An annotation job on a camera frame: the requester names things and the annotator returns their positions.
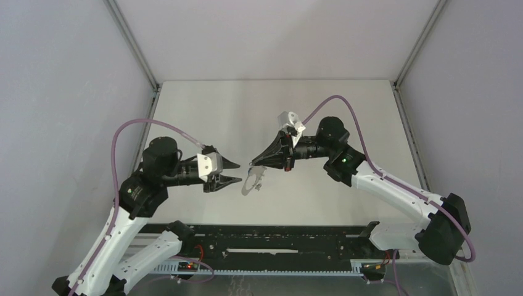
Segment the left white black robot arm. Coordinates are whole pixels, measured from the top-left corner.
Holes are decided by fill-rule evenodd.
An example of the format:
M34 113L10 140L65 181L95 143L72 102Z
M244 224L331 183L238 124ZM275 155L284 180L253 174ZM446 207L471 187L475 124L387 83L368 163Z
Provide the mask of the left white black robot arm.
M153 139L142 153L138 169L118 191L118 200L79 267L52 284L57 295L127 295L162 261L195 249L194 230L177 220L165 228L155 242L132 257L123 256L139 231L167 200L168 188L201 184L206 193L238 183L240 178L224 176L225 169L240 168L213 146L183 160L177 142L169 137Z

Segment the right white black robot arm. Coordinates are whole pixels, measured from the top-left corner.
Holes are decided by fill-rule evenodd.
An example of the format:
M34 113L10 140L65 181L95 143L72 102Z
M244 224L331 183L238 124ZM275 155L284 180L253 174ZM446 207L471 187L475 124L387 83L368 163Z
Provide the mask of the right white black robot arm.
M295 162L326 157L323 168L334 181L366 191L401 211L404 224L371 222L358 248L374 258L383 250L420 251L428 259L450 265L458 258L471 224L464 200L411 186L373 165L364 153L348 144L350 133L337 117L323 118L314 136L304 136L301 121L282 121L274 141L251 164L291 171Z

